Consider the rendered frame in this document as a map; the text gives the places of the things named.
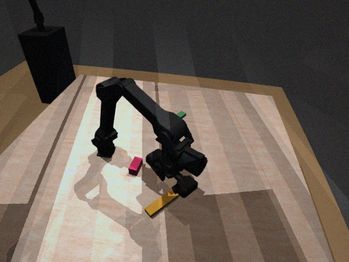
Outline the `green rectangular block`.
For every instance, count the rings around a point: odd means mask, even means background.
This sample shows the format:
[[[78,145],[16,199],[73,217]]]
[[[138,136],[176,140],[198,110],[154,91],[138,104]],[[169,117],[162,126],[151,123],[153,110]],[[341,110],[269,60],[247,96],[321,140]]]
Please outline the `green rectangular block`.
[[[181,118],[184,118],[186,116],[186,113],[183,111],[180,111],[179,113],[177,113],[177,115]]]

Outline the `yellow bar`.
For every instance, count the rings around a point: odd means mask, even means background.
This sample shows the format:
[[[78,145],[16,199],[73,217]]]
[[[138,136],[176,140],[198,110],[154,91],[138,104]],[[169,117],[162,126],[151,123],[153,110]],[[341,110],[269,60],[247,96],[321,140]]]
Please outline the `yellow bar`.
[[[180,195],[175,194],[173,190],[171,189],[167,193],[165,193],[163,196],[161,196],[159,199],[157,199],[154,203],[151,203],[149,206],[145,208],[145,212],[149,215],[149,217],[153,217],[155,214],[160,212],[164,207],[169,205],[171,202],[173,202],[176,198],[178,198]]]

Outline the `pink block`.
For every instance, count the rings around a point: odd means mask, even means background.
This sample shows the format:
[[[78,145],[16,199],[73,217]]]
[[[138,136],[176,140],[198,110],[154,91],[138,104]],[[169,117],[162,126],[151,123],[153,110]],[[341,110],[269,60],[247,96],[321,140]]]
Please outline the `pink block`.
[[[131,175],[138,175],[139,171],[140,171],[140,167],[143,163],[143,159],[139,158],[139,157],[134,157],[130,167],[129,167],[129,174]]]

